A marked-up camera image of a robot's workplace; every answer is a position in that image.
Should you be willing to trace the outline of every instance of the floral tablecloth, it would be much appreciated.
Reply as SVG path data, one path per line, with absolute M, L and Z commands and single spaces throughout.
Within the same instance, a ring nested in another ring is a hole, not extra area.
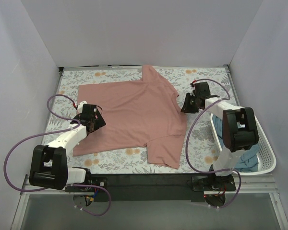
M 186 69 L 186 68 L 156 68 L 180 94 L 177 98 L 178 105 L 182 107 L 185 94 L 191 92 L 190 83 L 194 79 L 210 78 L 222 83 L 231 95 L 231 104 L 236 105 L 234 94 L 229 83 L 225 68 L 211 69 Z M 142 70 L 134 69 L 105 69 L 105 70 L 68 70 L 64 71 L 60 82 L 59 93 L 65 94 L 75 101 L 78 95 L 78 86 L 92 83 L 133 81 L 142 77 Z M 226 97 L 225 91 L 218 85 L 209 82 L 211 94 Z M 74 117 L 76 112 L 70 101 L 63 97 L 57 97 L 53 111 L 64 117 Z M 187 114 L 188 130 L 198 114 Z M 65 129 L 69 122 L 51 116 L 47 132 Z M 49 143 L 59 134 L 48 135 L 45 143 Z M 210 123 L 210 114 L 205 113 L 194 127 L 189 142 L 189 157 L 193 166 L 206 171 L 217 160 L 219 152 L 216 148 Z M 181 151 L 180 167 L 172 169 L 165 166 L 147 163 L 146 148 L 128 148 L 105 151 L 85 156 L 73 157 L 72 152 L 67 153 L 67 161 L 70 167 L 86 167 L 92 173 L 192 173 L 185 157 L 185 143 Z

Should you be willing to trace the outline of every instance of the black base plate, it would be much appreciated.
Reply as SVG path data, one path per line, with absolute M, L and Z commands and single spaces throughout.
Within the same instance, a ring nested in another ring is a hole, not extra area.
M 90 176 L 89 177 L 89 181 L 90 181 L 90 183 L 85 183 L 85 184 L 101 186 L 101 187 L 107 189 L 108 179 L 106 177 L 103 177 L 103 176 Z M 67 186 L 65 188 L 65 191 L 67 193 L 83 193 L 83 192 L 92 193 L 92 192 L 95 191 L 95 189 L 91 188 L 91 187 L 83 188 L 83 187 L 77 187 L 77 186 Z
M 192 185 L 193 191 L 217 191 L 220 188 L 212 188 L 211 184 L 208 182 L 207 176 L 192 176 Z M 234 182 L 234 178 L 231 176 L 227 182 L 223 182 L 223 185 L 226 186 L 226 191 L 235 191 L 236 186 Z

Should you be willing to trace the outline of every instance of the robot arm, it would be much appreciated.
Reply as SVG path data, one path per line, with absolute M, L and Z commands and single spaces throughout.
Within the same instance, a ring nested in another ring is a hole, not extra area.
M 54 141 L 34 148 L 29 182 L 31 185 L 62 190 L 68 184 L 85 182 L 89 169 L 68 168 L 66 154 L 90 133 L 106 125 L 96 105 L 79 103 L 79 114 L 72 121 L 70 131 L 64 132 Z M 52 166 L 44 163 L 52 160 Z
M 191 84 L 194 88 L 192 93 L 186 95 L 182 108 L 184 113 L 197 113 L 199 109 L 205 109 L 220 98 L 211 95 L 207 82 Z M 220 169 L 233 169 L 246 150 L 258 143 L 258 131 L 253 109 L 249 107 L 238 107 L 225 101 L 213 105 L 208 109 L 222 119 L 222 138 L 224 147 L 217 161 L 210 168 L 211 171 Z M 218 172 L 216 176 L 228 176 L 231 171 Z

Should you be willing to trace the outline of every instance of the pink t-shirt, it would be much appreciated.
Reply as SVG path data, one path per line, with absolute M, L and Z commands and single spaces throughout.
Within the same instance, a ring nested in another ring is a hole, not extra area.
M 82 140 L 73 155 L 147 146 L 149 163 L 177 169 L 187 131 L 177 97 L 152 66 L 143 66 L 140 80 L 80 85 L 78 102 L 102 107 L 106 125 Z

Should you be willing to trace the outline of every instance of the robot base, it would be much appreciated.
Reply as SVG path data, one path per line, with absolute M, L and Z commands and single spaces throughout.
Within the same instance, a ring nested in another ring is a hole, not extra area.
M 103 176 L 92 176 L 90 174 L 86 175 L 86 181 L 83 184 L 91 184 L 91 185 L 96 185 L 103 187 L 107 189 L 108 186 L 108 179 Z M 88 192 L 92 193 L 95 191 L 94 188 L 91 187 L 77 187 L 77 186 L 66 186 L 65 191 L 68 193 L 82 193 L 82 192 Z
M 203 191 L 218 191 L 220 189 L 224 189 L 226 186 L 226 191 L 235 191 L 236 186 L 234 182 L 234 178 L 232 175 L 228 176 L 227 180 L 218 180 L 216 177 L 215 180 L 211 180 L 210 175 L 199 175 L 192 176 L 192 187 L 195 192 L 203 192 Z

